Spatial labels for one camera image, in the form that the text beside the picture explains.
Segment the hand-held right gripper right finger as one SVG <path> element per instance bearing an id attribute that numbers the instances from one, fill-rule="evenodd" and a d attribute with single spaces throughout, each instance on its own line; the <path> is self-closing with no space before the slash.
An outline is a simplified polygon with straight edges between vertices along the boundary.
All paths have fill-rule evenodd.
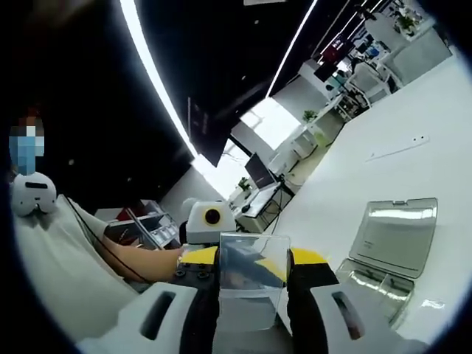
<path id="1" fill-rule="evenodd" d="M 405 340 L 366 291 L 340 283 L 318 253 L 289 251 L 287 314 L 295 353 L 403 353 Z"/>

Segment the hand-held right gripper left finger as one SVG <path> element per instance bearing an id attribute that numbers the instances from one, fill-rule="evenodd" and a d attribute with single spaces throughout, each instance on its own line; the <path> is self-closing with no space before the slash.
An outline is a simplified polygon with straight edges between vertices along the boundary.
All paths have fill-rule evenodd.
<path id="1" fill-rule="evenodd" d="M 219 316 L 218 247 L 187 252 L 169 282 L 126 305 L 117 325 L 77 344 L 81 353 L 210 353 Z"/>

